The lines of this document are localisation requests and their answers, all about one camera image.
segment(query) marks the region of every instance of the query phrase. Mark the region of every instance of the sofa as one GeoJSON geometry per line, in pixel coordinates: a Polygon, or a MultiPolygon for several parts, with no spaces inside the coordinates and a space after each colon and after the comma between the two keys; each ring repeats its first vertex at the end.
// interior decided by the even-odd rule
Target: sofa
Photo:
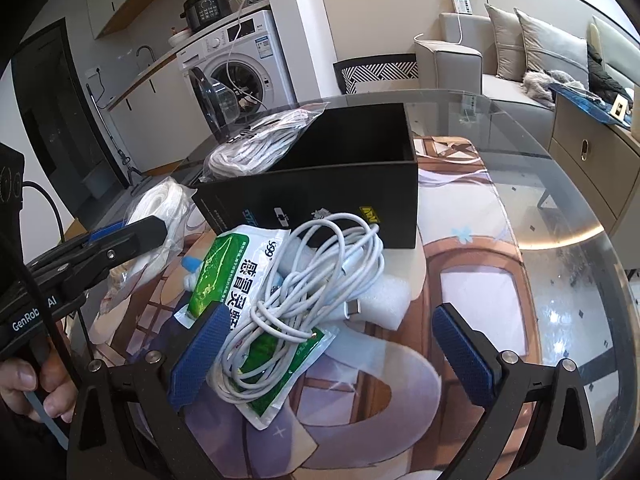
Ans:
{"type": "MultiPolygon", "coordinates": [[[[529,98],[517,81],[499,78],[497,49],[491,20],[474,14],[440,14],[445,41],[415,40],[421,88],[460,90],[484,95],[521,124],[546,150],[552,135],[554,112],[529,98]],[[462,27],[462,44],[460,40],[462,27]]],[[[624,88],[640,82],[640,50],[598,17],[585,31],[602,54],[609,75],[624,88]]]]}

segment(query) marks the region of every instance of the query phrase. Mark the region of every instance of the drawer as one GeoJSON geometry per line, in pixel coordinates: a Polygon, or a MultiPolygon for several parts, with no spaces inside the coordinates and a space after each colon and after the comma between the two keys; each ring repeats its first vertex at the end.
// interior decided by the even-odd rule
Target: drawer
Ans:
{"type": "Polygon", "coordinates": [[[578,166],[578,164],[554,139],[551,139],[549,153],[575,184],[575,187],[578,188],[604,227],[605,231],[610,233],[613,229],[613,225],[616,223],[616,216],[612,213],[600,192],[596,189],[591,180],[589,180],[589,177],[584,174],[584,171],[580,169],[580,166],[578,166]]]}
{"type": "Polygon", "coordinates": [[[593,182],[613,214],[619,216],[640,171],[636,152],[608,126],[561,96],[553,138],[593,182]]]}

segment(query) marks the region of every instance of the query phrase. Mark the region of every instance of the black and white patterned fabric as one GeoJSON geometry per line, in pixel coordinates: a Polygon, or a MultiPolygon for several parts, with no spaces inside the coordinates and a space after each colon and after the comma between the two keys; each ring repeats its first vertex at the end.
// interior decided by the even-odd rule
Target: black and white patterned fabric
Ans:
{"type": "Polygon", "coordinates": [[[343,94],[355,94],[356,84],[370,81],[418,79],[415,54],[388,54],[339,61],[334,64],[343,94]]]}

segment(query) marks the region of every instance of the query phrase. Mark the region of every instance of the human hand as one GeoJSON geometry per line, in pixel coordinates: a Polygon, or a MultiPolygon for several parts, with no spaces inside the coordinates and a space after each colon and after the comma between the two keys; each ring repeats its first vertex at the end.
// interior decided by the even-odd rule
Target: human hand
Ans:
{"type": "MultiPolygon", "coordinates": [[[[51,418],[60,416],[65,422],[71,422],[78,390],[58,352],[53,345],[50,346],[49,357],[42,364],[39,377],[40,385],[49,393],[43,402],[44,410],[51,418]]],[[[6,405],[15,413],[40,422],[40,417],[23,394],[35,391],[37,387],[38,377],[27,361],[10,358],[0,363],[0,396],[6,405]]]]}

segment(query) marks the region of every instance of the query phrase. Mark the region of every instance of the open black box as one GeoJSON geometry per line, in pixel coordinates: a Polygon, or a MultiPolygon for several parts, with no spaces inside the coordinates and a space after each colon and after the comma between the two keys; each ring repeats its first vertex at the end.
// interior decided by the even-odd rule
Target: open black box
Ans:
{"type": "Polygon", "coordinates": [[[198,184],[193,200],[218,234],[349,212],[379,224],[386,248],[413,248],[418,164],[404,105],[328,108],[269,171],[198,184]]]}

